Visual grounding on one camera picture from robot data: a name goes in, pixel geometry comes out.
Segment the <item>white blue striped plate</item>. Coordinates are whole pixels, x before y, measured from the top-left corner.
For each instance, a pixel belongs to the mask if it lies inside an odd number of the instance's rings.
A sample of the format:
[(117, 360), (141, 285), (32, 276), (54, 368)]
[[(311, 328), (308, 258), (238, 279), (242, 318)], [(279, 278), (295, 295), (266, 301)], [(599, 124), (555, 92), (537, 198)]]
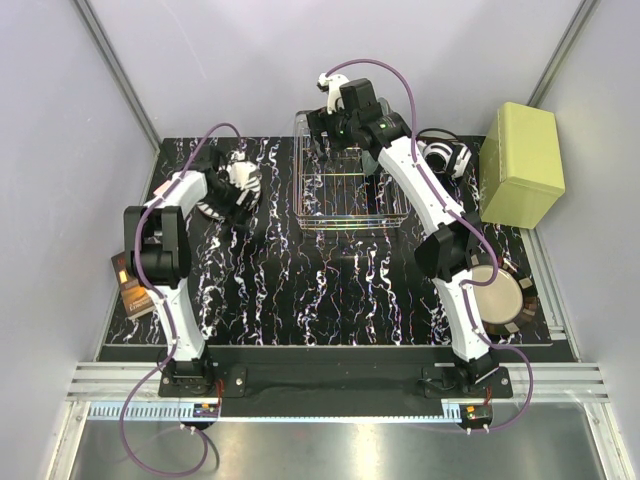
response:
[(196, 204), (206, 217), (241, 224), (259, 203), (262, 174), (257, 164), (235, 161), (205, 170), (207, 194)]

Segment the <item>light blue plate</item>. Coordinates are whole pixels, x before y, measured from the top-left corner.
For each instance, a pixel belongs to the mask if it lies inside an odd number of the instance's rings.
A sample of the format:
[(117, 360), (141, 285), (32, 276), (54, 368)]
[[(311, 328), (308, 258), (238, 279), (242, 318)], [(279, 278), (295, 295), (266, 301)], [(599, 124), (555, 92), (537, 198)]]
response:
[[(381, 105), (382, 113), (384, 115), (387, 115), (392, 111), (387, 99), (385, 99), (384, 97), (379, 97), (378, 101)], [(378, 162), (368, 151), (362, 151), (361, 153), (361, 166), (365, 176), (375, 175), (379, 171)]]

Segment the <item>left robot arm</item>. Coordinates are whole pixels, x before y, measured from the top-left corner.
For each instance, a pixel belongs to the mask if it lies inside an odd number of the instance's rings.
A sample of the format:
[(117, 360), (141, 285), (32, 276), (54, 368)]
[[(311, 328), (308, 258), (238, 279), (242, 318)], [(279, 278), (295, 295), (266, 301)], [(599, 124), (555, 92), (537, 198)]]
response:
[(259, 167), (243, 152), (205, 146), (188, 170), (174, 173), (149, 201), (124, 212), (127, 272), (138, 279), (159, 315), (167, 367), (196, 396), (214, 388), (216, 372), (206, 365), (205, 340), (188, 292), (187, 216), (196, 210), (208, 219), (242, 225), (255, 212), (261, 193)]

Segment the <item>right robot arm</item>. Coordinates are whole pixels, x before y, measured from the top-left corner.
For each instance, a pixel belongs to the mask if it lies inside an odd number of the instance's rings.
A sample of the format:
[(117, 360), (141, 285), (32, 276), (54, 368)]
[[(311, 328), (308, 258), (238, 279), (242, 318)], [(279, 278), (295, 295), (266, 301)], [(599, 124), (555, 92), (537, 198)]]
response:
[(463, 395), (480, 394), (498, 364), (490, 352), (473, 286), (478, 214), (465, 212), (448, 194), (418, 152), (409, 126), (398, 113), (384, 111), (369, 80), (321, 75), (318, 87), (327, 102), (307, 115), (317, 151), (358, 147), (401, 188), (426, 234), (414, 258), (434, 283), (449, 322), (452, 380)]

